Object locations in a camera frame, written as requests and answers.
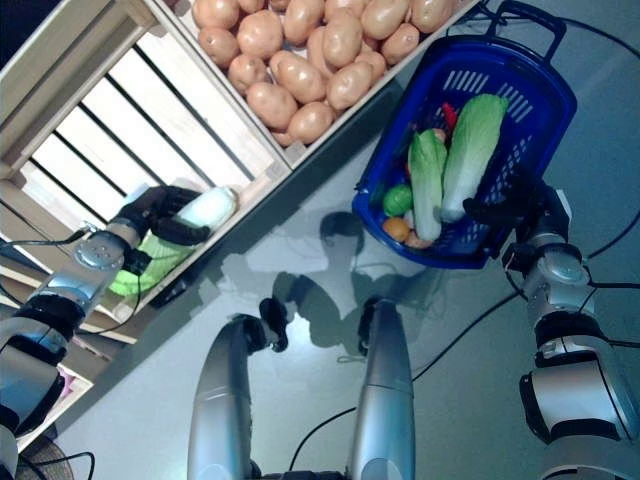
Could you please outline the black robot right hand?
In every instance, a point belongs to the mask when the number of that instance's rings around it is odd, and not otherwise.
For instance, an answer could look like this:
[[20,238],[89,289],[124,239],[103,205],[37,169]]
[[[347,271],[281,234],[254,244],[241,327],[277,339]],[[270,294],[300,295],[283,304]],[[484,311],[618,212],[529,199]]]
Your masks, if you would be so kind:
[[539,177],[519,166],[503,190],[502,201],[490,204],[468,198],[463,208],[480,224],[515,229],[517,241],[524,243],[536,235],[556,233],[548,193],[549,187]]

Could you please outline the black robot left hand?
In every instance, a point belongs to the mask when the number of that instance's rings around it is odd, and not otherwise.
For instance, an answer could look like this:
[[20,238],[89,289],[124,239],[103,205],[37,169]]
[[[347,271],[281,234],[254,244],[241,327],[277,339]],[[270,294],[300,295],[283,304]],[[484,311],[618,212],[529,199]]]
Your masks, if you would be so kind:
[[208,226],[191,226],[177,219],[178,212],[200,196],[199,192],[178,186],[147,188],[134,201],[124,205],[111,223],[132,227],[140,238],[151,231],[161,240],[192,246],[204,242],[211,234]]

